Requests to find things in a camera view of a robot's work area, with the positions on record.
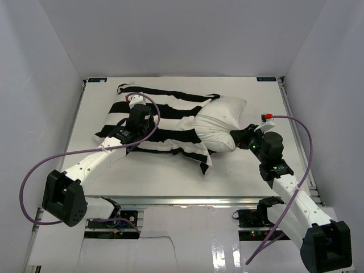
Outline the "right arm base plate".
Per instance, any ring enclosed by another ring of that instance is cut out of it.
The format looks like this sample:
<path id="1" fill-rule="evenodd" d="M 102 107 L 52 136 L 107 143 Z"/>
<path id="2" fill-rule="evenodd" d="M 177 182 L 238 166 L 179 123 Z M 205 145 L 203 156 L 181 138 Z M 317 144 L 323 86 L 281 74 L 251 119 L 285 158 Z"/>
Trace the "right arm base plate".
<path id="1" fill-rule="evenodd" d="M 236 210 L 232 218 L 238 222 L 241 242 L 264 240 L 274 225 L 271 222 L 263 222 L 257 209 Z"/>

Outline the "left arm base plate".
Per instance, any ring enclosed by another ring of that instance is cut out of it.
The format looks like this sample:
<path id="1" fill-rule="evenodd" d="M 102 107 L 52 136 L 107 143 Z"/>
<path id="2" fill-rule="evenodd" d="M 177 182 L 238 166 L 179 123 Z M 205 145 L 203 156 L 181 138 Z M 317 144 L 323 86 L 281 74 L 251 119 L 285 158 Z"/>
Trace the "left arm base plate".
<path id="1" fill-rule="evenodd" d="M 86 239 L 138 239 L 137 210 L 119 210 L 111 215 L 112 221 L 91 221 L 86 223 Z"/>

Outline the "black white striped pillowcase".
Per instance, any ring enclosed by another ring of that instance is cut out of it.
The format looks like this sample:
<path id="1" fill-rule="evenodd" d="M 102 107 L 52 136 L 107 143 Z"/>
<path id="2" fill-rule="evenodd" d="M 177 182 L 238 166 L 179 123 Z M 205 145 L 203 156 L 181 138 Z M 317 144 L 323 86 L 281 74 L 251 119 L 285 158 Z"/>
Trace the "black white striped pillowcase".
<path id="1" fill-rule="evenodd" d="M 200 164 L 201 172 L 206 174 L 212 166 L 209 150 L 197 136 L 194 119 L 199 111 L 210 102 L 220 98 L 218 94 L 196 95 L 179 91 L 161 90 L 121 84 L 117 96 L 106 117 L 105 125 L 94 134 L 94 140 L 102 143 L 119 121 L 130 113 L 126 96 L 130 93 L 144 93 L 158 106 L 161 120 L 158 129 L 146 141 L 134 148 L 134 152 L 154 154 L 182 154 Z"/>

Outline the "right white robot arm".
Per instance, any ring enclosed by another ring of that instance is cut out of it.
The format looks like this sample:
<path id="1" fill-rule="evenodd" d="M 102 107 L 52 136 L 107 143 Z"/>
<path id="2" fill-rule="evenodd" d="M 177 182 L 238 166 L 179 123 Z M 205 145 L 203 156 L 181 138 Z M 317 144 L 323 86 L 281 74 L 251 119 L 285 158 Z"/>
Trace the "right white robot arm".
<path id="1" fill-rule="evenodd" d="M 277 226 L 299 249 L 309 272 L 329 272 L 352 265 L 348 225 L 335 221 L 299 187 L 294 171 L 283 159 L 283 138 L 264 133 L 257 125 L 230 132 L 240 149 L 250 150 L 259 160 L 262 179 L 277 194 L 258 203 L 257 221 Z"/>

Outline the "right blue corner label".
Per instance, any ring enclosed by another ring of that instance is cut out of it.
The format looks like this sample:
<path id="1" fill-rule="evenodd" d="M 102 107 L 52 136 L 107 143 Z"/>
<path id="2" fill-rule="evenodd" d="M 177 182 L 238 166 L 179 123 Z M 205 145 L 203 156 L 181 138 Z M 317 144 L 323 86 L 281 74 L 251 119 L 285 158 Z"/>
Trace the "right blue corner label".
<path id="1" fill-rule="evenodd" d="M 257 77 L 258 82 L 277 82 L 275 77 Z"/>

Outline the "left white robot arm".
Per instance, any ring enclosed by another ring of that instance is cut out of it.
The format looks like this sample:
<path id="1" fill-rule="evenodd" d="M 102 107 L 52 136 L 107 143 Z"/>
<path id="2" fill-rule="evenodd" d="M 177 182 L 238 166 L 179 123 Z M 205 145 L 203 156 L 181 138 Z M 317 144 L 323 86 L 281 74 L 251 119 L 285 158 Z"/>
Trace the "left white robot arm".
<path id="1" fill-rule="evenodd" d="M 48 175 L 42 208 L 69 227 L 83 219 L 101 219 L 108 227 L 117 225 L 117 203 L 104 197 L 86 197 L 85 190 L 155 128 L 151 108 L 144 104 L 133 106 L 129 117 L 119 121 L 94 152 L 63 172 L 53 170 Z"/>

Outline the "left blue corner label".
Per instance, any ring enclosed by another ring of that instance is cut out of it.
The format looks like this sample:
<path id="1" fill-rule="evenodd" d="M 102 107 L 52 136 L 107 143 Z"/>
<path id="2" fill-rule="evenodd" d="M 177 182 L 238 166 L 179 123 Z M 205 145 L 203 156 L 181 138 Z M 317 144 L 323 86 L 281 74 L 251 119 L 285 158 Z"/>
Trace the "left blue corner label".
<path id="1" fill-rule="evenodd" d="M 90 77 L 90 78 L 88 78 L 88 82 L 107 82 L 107 78 L 106 77 L 102 77 L 102 78 Z"/>

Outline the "aluminium table frame rail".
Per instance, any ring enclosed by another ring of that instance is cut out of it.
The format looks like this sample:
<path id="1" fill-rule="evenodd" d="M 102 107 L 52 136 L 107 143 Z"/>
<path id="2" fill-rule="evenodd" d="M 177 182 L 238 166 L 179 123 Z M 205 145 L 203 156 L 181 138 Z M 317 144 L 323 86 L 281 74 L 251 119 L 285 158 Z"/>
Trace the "aluminium table frame rail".
<path id="1" fill-rule="evenodd" d="M 279 86 L 279 89 L 280 89 L 280 92 L 282 95 L 282 99 L 283 99 L 283 103 L 284 103 L 286 112 L 289 116 L 293 117 L 293 112 L 292 112 L 292 109 L 291 109 L 291 106 L 290 106 L 289 100 L 288 100 L 288 94 L 287 94 L 287 91 L 284 86 L 284 77 L 278 77 L 277 82 L 278 82 L 278 86 Z M 308 166 L 308 156 L 306 155 L 306 153 L 304 151 L 304 146 L 303 146 L 301 137 L 299 135 L 299 128 L 301 128 L 301 125 L 299 123 L 296 123 L 295 121 L 289 121 L 289 123 L 291 125 L 296 147 L 299 151 L 300 161 L 301 161 L 303 167 L 306 169 Z M 311 198 L 313 199 L 313 201 L 318 206 L 324 206 L 322 204 L 322 200 L 320 198 L 320 195 L 319 195 L 319 192 L 317 189 L 317 185 L 315 183 L 311 170 L 309 170 L 308 177 L 306 178 L 305 181 L 307 182 L 309 194 L 310 194 Z"/>

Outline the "white pillow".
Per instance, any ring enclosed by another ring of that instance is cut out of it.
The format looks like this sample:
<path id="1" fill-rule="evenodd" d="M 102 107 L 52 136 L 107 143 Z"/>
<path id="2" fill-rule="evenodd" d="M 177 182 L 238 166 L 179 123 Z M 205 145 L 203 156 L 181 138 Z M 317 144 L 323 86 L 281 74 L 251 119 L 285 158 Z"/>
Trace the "white pillow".
<path id="1" fill-rule="evenodd" d="M 246 104 L 246 100 L 238 97 L 220 97 L 202 107 L 193 125 L 207 149 L 214 152 L 233 152 L 236 149 L 230 132 L 241 129 L 239 118 Z"/>

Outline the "blue corner label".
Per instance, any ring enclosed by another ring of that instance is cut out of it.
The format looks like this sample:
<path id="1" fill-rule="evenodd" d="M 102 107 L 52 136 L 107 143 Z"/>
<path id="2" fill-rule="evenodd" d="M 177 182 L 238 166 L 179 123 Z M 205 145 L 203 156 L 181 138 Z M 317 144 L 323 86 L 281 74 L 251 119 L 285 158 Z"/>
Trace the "blue corner label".
<path id="1" fill-rule="evenodd" d="M 88 82 L 107 82 L 107 78 L 106 77 L 102 77 L 102 78 L 90 77 L 90 78 L 88 78 Z"/>
<path id="2" fill-rule="evenodd" d="M 275 77 L 257 77 L 258 82 L 277 82 Z"/>

